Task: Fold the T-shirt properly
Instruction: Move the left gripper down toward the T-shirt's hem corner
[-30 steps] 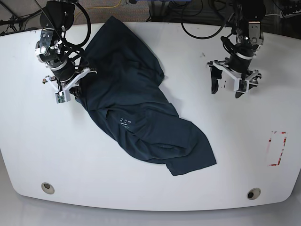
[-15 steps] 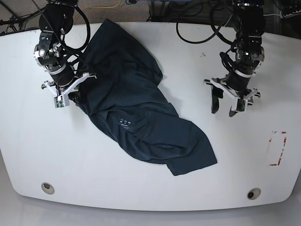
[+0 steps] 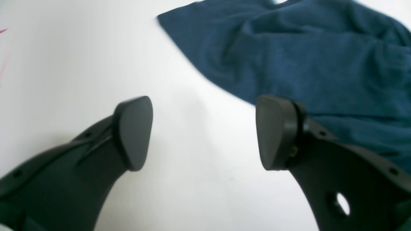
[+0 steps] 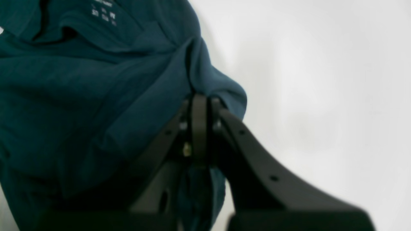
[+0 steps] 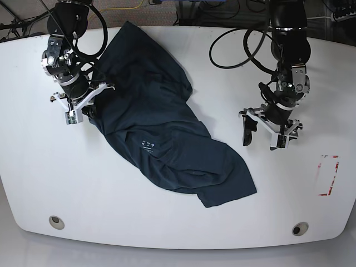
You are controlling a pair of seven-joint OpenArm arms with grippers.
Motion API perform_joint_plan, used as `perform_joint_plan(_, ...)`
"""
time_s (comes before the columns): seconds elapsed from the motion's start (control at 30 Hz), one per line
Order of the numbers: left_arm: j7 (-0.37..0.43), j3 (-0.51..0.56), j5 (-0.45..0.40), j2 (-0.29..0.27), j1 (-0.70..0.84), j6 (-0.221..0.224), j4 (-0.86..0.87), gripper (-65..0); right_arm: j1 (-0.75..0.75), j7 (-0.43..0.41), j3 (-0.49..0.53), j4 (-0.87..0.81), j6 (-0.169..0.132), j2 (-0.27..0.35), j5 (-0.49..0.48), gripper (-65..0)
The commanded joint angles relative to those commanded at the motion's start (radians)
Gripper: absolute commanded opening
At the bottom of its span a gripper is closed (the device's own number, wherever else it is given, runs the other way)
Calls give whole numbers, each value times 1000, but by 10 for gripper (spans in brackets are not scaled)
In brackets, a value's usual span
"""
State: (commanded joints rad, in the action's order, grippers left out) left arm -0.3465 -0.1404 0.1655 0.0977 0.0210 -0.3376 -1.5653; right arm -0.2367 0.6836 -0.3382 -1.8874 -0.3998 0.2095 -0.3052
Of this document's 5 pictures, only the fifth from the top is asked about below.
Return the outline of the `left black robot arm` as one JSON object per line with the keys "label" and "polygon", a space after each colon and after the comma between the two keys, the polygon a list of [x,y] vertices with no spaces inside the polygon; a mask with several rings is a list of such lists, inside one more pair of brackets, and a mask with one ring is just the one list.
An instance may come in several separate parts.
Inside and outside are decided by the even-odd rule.
{"label": "left black robot arm", "polygon": [[243,145],[249,146],[253,132],[263,125],[271,134],[270,150],[284,149],[290,140],[298,138],[303,128],[299,120],[291,120],[292,111],[310,91],[306,63],[311,56],[306,37],[307,18],[304,1],[267,1],[268,24],[271,30],[271,52],[277,61],[274,71],[264,67],[248,48],[252,29],[244,35],[243,47],[253,64],[271,75],[268,83],[259,83],[264,100],[258,108],[245,108],[239,115],[243,118]]}

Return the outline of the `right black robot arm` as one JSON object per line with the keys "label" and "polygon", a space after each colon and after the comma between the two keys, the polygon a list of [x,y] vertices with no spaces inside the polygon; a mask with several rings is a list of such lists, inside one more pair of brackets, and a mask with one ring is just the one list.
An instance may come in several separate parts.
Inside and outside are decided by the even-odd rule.
{"label": "right black robot arm", "polygon": [[[103,29],[102,46],[92,55],[78,48],[78,40],[88,27],[90,11],[100,19]],[[54,93],[50,101],[61,104],[66,124],[81,123],[84,116],[95,116],[95,97],[105,89],[114,88],[98,62],[108,44],[107,24],[92,1],[58,1],[48,14],[50,36],[41,65],[46,75],[52,77],[63,91]]]}

